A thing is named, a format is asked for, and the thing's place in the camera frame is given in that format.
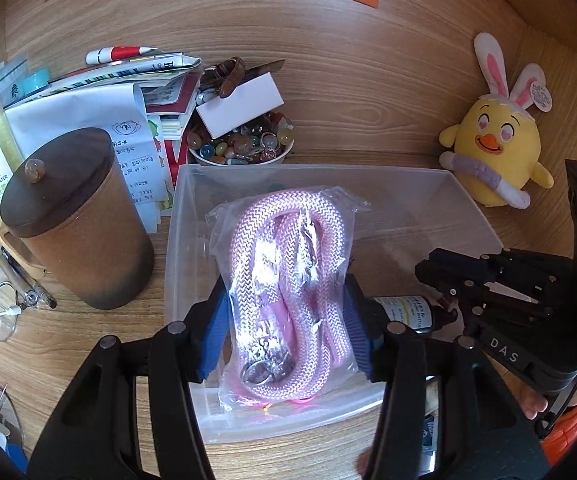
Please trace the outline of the person right hand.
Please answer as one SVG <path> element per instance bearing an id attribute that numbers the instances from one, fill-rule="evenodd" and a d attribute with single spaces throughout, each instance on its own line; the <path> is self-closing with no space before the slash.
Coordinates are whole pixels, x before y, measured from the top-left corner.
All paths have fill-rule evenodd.
<path id="1" fill-rule="evenodd" d="M 548 401 L 540 393 L 527 385 L 520 386 L 515 394 L 515 398 L 524 416 L 529 420 L 534 420 L 548 408 Z"/>

